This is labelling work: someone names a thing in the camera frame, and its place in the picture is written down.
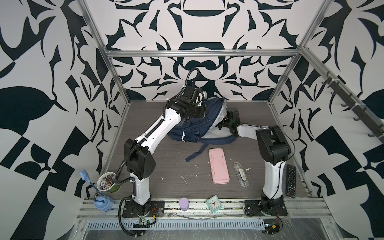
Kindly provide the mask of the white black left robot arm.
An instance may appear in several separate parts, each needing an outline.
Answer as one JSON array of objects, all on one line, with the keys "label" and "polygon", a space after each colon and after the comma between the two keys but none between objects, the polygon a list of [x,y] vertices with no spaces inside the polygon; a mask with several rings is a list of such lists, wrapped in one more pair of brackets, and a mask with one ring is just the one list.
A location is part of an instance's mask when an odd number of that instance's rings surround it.
[{"label": "white black left robot arm", "polygon": [[127,140],[128,152],[124,154],[116,172],[115,185],[132,183],[132,198],[136,205],[145,208],[151,202],[150,176],[156,167],[153,153],[157,146],[183,119],[205,116],[203,99],[204,91],[201,88],[184,87],[179,94],[166,101],[162,114],[148,130],[135,140]]}]

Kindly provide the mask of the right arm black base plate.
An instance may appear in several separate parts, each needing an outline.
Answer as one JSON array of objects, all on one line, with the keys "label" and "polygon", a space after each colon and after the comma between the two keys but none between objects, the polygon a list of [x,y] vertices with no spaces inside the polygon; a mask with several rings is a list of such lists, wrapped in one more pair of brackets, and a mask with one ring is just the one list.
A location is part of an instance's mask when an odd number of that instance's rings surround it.
[{"label": "right arm black base plate", "polygon": [[286,217],[288,215],[284,200],[245,200],[245,215],[248,217]]}]

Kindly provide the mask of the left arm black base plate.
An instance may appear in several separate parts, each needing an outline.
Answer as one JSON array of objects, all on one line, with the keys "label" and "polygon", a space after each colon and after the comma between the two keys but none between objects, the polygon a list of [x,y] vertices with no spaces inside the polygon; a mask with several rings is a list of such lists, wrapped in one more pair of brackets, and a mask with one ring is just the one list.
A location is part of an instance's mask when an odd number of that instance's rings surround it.
[{"label": "left arm black base plate", "polygon": [[162,217],[164,215],[165,202],[148,200],[144,205],[135,201],[127,201],[123,207],[123,218],[152,217],[153,215]]}]

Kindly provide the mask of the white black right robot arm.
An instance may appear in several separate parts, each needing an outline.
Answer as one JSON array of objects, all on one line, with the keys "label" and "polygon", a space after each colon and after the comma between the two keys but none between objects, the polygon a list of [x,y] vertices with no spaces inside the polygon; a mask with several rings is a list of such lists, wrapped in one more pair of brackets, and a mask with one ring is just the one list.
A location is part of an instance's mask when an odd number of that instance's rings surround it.
[{"label": "white black right robot arm", "polygon": [[277,126],[243,124],[236,108],[227,109],[218,127],[229,129],[237,137],[254,139],[258,142],[266,170],[260,205],[266,210],[282,207],[284,203],[283,171],[292,152],[285,134]]}]

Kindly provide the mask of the navy blue school backpack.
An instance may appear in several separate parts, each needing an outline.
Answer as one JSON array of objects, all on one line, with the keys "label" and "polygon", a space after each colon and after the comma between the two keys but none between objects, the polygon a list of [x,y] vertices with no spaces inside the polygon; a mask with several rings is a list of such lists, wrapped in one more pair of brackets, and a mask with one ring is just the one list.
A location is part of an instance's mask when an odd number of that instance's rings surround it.
[{"label": "navy blue school backpack", "polygon": [[203,100],[203,104],[207,105],[204,118],[183,119],[168,132],[172,140],[203,144],[199,151],[185,158],[186,162],[202,154],[209,145],[227,145],[238,137],[238,133],[231,134],[227,128],[218,128],[218,124],[227,115],[226,99],[214,97]]}]

